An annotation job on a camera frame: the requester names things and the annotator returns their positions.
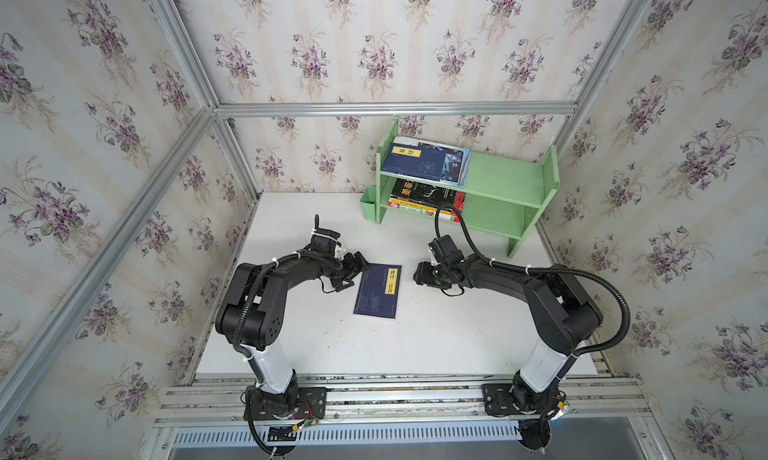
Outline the dark blue book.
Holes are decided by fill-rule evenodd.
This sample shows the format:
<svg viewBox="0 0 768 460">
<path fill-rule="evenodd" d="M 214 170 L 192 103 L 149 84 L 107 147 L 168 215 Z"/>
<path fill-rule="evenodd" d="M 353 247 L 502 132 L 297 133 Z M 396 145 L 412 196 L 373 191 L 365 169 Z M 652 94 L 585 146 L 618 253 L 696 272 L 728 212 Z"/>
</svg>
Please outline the dark blue book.
<svg viewBox="0 0 768 460">
<path fill-rule="evenodd" d="M 393 143 L 384 158 L 382 172 L 428 181 L 439 181 L 445 153 L 430 146 Z"/>
<path fill-rule="evenodd" d="M 362 273 L 353 313 L 394 320 L 401 277 L 401 265 L 371 264 Z"/>
</svg>

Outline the green nature encyclopedia book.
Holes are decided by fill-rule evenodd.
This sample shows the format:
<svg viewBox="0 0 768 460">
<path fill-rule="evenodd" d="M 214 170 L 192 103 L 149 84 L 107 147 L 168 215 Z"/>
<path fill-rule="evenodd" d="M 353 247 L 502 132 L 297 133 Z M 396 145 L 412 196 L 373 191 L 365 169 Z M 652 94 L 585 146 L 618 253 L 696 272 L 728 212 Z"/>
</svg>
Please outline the green nature encyclopedia book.
<svg viewBox="0 0 768 460">
<path fill-rule="evenodd" d="M 440 219 L 458 223 L 456 212 L 461 213 L 463 210 L 463 194 L 449 191 L 449 195 L 444 196 L 439 192 L 437 197 L 427 198 L 392 195 L 387 201 L 387 206 L 428 217 L 434 217 L 437 209 L 442 207 Z"/>
</svg>

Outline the yellow cartoon cover book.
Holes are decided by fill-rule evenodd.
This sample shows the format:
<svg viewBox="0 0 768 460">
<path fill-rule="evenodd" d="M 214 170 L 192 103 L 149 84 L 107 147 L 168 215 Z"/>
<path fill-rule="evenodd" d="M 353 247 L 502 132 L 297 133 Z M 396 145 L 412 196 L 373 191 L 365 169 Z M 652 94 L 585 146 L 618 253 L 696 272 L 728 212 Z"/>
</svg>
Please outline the yellow cartoon cover book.
<svg viewBox="0 0 768 460">
<path fill-rule="evenodd" d="M 396 208 L 399 210 L 405 210 L 411 213 L 434 217 L 438 208 L 441 208 L 439 217 L 441 220 L 457 222 L 458 218 L 454 209 L 459 212 L 463 210 L 463 203 L 461 201 L 448 203 L 448 202 L 426 202 L 420 203 L 416 201 L 410 201 L 395 197 L 390 197 L 387 201 L 387 206 L 390 208 Z"/>
</svg>

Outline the black book yellow title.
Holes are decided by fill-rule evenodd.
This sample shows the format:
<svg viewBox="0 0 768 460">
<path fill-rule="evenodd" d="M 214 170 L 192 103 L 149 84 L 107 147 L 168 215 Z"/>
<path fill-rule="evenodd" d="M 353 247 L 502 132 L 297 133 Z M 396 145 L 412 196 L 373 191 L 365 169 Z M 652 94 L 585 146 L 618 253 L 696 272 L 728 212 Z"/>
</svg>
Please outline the black book yellow title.
<svg viewBox="0 0 768 460">
<path fill-rule="evenodd" d="M 416 182 L 413 180 L 398 178 L 395 180 L 393 189 L 389 197 L 392 195 L 395 195 L 395 196 L 405 196 L 405 197 L 427 198 L 432 196 L 437 197 L 439 192 L 442 192 L 444 196 L 448 196 L 449 191 L 461 193 L 461 192 L 457 192 L 455 190 L 450 190 L 443 187 L 438 187 L 430 184 Z"/>
</svg>

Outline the white science youth magazine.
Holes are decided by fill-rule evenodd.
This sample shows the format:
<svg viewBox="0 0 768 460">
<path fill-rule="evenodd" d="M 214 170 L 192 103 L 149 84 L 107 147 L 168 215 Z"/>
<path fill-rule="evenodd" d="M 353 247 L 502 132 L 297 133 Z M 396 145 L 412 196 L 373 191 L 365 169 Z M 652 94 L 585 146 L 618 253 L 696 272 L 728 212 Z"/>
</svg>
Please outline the white science youth magazine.
<svg viewBox="0 0 768 460">
<path fill-rule="evenodd" d="M 386 157 L 386 154 L 393 143 L 399 143 L 404 145 L 430 146 L 434 149 L 443 151 L 445 153 L 445 161 L 444 161 L 444 166 L 441 174 L 441 179 L 439 181 L 428 181 L 428 180 L 426 181 L 443 185 L 443 186 L 448 186 L 448 187 L 463 188 L 465 186 L 468 164 L 471 157 L 471 151 L 469 149 L 436 143 L 436 142 L 427 141 L 427 140 L 411 138 L 411 137 L 396 136 L 392 141 L 392 143 L 385 149 L 383 160 Z M 413 179 L 413 180 L 423 180 L 419 178 L 405 177 L 401 175 L 395 175 L 395 176 Z"/>
</svg>

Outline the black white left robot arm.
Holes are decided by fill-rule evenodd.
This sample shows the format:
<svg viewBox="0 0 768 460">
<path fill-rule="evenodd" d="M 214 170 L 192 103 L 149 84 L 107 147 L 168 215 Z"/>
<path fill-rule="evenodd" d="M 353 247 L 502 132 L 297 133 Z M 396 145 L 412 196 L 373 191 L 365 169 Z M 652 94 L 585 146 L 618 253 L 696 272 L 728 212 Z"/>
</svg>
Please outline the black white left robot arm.
<svg viewBox="0 0 768 460">
<path fill-rule="evenodd" d="M 349 253 L 341 234 L 323 228 L 314 217 L 309 243 L 264 264 L 241 263 L 232 275 L 215 316 L 216 333 L 226 339 L 255 375 L 255 384 L 242 395 L 244 419 L 304 421 L 321 419 L 319 392 L 311 394 L 298 385 L 298 376 L 278 342 L 287 297 L 307 281 L 330 281 L 332 293 L 354 285 L 371 264 L 359 252 Z"/>
</svg>

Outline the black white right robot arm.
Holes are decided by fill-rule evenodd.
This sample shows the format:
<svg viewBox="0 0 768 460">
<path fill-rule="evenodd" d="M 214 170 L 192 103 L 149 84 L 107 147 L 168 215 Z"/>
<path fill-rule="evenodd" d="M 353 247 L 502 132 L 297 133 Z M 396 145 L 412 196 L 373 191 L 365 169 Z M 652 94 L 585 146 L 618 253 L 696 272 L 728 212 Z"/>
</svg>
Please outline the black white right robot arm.
<svg viewBox="0 0 768 460">
<path fill-rule="evenodd" d="M 523 301 L 529 309 L 538 340 L 524 366 L 509 384 L 488 385 L 486 413 L 494 417 L 536 415 L 547 422 L 565 401 L 560 383 L 580 357 L 619 345 L 631 326 L 631 311 L 622 293 L 606 279 L 562 264 L 549 267 L 521 266 L 500 262 L 481 253 L 465 221 L 457 217 L 472 250 L 464 255 L 449 235 L 440 233 L 428 244 L 429 261 L 418 264 L 416 284 L 447 295 L 456 287 L 490 290 Z M 593 345 L 583 343 L 603 324 L 604 315 L 581 281 L 589 280 L 616 300 L 621 319 L 609 339 Z"/>
</svg>

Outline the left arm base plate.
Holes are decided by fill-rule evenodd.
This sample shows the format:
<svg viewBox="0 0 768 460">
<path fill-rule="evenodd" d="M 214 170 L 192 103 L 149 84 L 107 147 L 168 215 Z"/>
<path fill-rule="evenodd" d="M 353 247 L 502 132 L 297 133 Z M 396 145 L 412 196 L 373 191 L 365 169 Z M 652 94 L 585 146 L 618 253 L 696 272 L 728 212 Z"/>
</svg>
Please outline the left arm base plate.
<svg viewBox="0 0 768 460">
<path fill-rule="evenodd" d="M 267 420 L 322 420 L 325 417 L 327 390 L 322 387 L 289 387 L 284 393 L 268 393 L 249 386 L 241 395 L 244 418 Z"/>
</svg>

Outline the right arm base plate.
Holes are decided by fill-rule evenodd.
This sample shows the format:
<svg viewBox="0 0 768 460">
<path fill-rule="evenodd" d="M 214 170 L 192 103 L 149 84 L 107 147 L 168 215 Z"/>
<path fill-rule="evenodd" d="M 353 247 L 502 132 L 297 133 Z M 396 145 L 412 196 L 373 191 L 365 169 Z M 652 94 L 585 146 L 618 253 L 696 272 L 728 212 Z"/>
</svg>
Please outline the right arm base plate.
<svg viewBox="0 0 768 460">
<path fill-rule="evenodd" d="M 536 392 L 525 383 L 486 383 L 481 390 L 485 413 L 494 417 L 544 414 L 551 418 L 564 405 L 559 391 Z"/>
</svg>

